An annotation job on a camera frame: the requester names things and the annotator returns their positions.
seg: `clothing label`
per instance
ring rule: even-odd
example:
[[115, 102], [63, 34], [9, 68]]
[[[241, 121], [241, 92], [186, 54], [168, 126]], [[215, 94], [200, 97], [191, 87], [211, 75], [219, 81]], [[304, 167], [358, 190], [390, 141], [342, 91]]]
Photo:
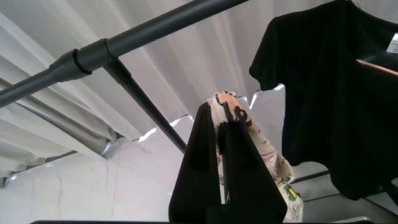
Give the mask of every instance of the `clothing label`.
[[388, 45], [387, 52], [398, 54], [398, 33], [392, 37], [391, 43]]

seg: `black t-shirt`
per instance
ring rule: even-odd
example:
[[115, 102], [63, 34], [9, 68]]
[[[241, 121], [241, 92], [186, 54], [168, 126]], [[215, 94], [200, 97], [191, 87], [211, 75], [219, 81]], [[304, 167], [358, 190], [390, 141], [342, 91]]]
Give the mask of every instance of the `black t-shirt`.
[[396, 70], [386, 52], [396, 32], [351, 1], [333, 1], [273, 19], [250, 68], [262, 90], [286, 87], [284, 156], [324, 164], [351, 199], [398, 177], [398, 76], [356, 61]]

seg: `patterned cloth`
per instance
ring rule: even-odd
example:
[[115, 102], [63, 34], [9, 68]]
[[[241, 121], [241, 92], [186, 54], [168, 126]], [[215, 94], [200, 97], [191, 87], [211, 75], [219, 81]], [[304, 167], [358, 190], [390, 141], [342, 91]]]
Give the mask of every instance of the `patterned cloth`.
[[[221, 123], [244, 121], [248, 133], [257, 147], [262, 160], [268, 168], [276, 186], [287, 204], [284, 222], [302, 222], [303, 200], [289, 185], [294, 180], [294, 173], [289, 162], [278, 153], [270, 140], [263, 135], [251, 115], [241, 106], [234, 92], [222, 91], [207, 100], [211, 107], [211, 118], [214, 123], [216, 136]], [[223, 184], [222, 157], [217, 154], [220, 182]]]

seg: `shirt sleeve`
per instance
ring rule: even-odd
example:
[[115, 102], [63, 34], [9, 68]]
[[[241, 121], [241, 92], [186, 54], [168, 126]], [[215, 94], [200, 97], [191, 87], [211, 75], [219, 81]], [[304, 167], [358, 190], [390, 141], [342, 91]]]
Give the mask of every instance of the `shirt sleeve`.
[[249, 69], [250, 75], [260, 83], [261, 90], [271, 90], [280, 83], [286, 84], [277, 19], [277, 17], [273, 18], [268, 24], [266, 33]]

